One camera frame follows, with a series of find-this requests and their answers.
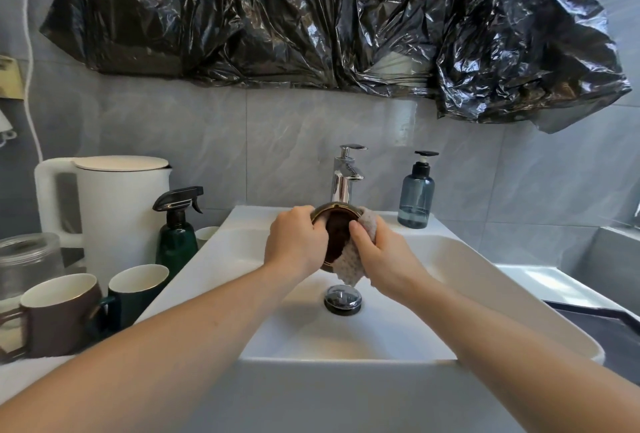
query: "kettle lid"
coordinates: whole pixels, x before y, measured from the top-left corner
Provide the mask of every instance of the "kettle lid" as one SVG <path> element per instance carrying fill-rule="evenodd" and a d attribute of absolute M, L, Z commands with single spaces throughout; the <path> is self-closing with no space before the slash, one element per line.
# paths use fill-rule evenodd
<path fill-rule="evenodd" d="M 128 155 L 74 158 L 74 164 L 83 170 L 97 171 L 145 171 L 169 166 L 169 162 L 164 158 Z"/>

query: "white cup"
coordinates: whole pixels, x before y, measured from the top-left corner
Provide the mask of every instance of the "white cup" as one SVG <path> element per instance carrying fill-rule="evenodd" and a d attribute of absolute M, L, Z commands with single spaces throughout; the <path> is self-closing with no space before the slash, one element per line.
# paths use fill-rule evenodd
<path fill-rule="evenodd" d="M 198 241 L 198 249 L 202 249 L 204 244 L 211 239 L 218 229 L 219 226 L 211 226 L 211 227 L 203 227 L 202 229 L 198 229 L 196 231 L 196 240 Z"/>

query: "electrical outlet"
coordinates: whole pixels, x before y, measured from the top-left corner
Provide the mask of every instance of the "electrical outlet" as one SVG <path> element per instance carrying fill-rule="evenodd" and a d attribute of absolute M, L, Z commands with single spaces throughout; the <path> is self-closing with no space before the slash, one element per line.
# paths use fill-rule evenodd
<path fill-rule="evenodd" d="M 18 61 L 0 56 L 0 98 L 24 99 Z"/>

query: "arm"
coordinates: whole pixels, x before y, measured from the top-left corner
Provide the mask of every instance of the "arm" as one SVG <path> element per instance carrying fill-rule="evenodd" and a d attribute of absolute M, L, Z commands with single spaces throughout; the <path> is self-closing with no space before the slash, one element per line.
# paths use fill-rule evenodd
<path fill-rule="evenodd" d="M 528 431 L 640 431 L 640 388 L 440 283 L 382 219 L 375 245 L 356 222 L 351 236 L 372 284 L 428 324 Z"/>
<path fill-rule="evenodd" d="M 7 432 L 162 431 L 185 419 L 280 301 L 324 260 L 313 207 L 271 226 L 264 266 L 126 329 L 0 406 Z"/>

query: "hand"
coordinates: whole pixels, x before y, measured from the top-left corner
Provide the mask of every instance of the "hand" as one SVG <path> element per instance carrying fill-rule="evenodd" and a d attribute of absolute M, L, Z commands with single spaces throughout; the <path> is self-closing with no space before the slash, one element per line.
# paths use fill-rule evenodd
<path fill-rule="evenodd" d="M 329 234 L 326 218 L 320 216 L 311 223 L 311 205 L 293 207 L 281 212 L 273 224 L 264 250 L 264 264 L 300 272 L 302 279 L 324 263 Z"/>
<path fill-rule="evenodd" d="M 358 248 L 371 284 L 380 293 L 403 303 L 416 284 L 430 283 L 434 278 L 415 257 L 403 236 L 389 229 L 380 216 L 376 221 L 375 244 L 356 220 L 349 222 L 351 239 Z"/>

